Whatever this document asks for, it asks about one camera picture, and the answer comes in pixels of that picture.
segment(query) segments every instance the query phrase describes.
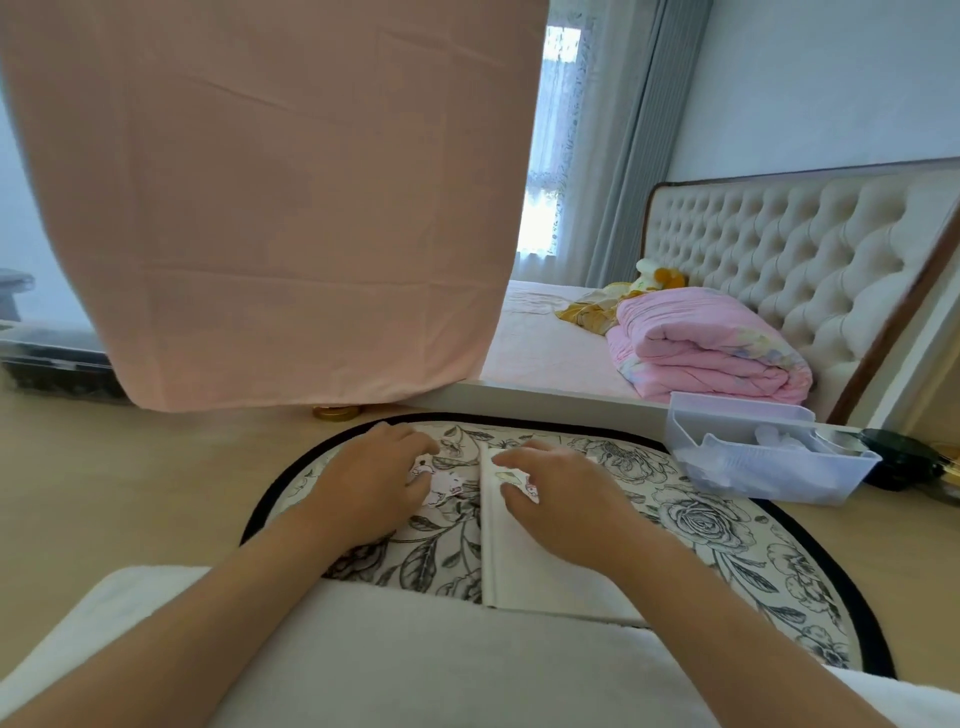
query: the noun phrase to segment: folded pink blanket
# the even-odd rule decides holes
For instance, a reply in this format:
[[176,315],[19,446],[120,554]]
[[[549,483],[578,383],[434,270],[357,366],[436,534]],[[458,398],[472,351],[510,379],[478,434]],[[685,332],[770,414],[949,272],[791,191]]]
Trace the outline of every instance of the folded pink blanket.
[[607,332],[613,364],[645,400],[671,392],[800,404],[813,383],[804,359],[747,306],[709,288],[621,302]]

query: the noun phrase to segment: hand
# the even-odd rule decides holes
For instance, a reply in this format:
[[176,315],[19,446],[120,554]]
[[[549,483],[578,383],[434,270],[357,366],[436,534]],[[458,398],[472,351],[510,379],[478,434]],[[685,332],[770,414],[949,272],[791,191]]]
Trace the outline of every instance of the hand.
[[414,461],[437,454],[437,441],[410,425],[377,423],[327,463],[300,507],[343,540],[344,550],[386,536],[406,522],[430,493],[430,473],[407,485]]
[[493,463],[530,476],[540,503],[504,483],[507,510],[537,543],[571,564],[609,576],[618,540],[645,523],[610,474],[579,452],[530,440]]

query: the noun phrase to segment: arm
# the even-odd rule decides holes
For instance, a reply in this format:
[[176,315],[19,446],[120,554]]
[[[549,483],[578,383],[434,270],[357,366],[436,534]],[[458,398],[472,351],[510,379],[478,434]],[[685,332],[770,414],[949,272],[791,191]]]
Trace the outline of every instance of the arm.
[[539,491],[536,504],[504,484],[514,517],[547,550],[620,588],[724,728],[893,728],[677,538],[641,517],[603,468],[538,442],[494,460],[527,472]]
[[206,724],[283,618],[344,551],[390,533],[430,491],[415,458],[438,452],[409,425],[348,443],[313,491],[183,594],[38,695],[4,728]]

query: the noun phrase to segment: gold bed leg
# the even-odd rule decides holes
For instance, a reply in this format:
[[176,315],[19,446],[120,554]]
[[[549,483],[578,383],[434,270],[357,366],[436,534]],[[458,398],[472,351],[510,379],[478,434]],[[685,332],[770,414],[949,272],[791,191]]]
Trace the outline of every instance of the gold bed leg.
[[352,420],[363,412],[363,407],[358,404],[350,404],[346,407],[320,407],[313,408],[313,416],[318,420],[326,420],[329,423],[344,423]]

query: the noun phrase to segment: tufted headboard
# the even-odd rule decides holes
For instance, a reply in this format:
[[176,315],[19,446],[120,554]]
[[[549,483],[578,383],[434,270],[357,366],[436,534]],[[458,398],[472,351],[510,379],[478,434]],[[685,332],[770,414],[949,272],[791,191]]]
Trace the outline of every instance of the tufted headboard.
[[659,185],[640,255],[779,329],[843,424],[960,240],[960,167],[862,168]]

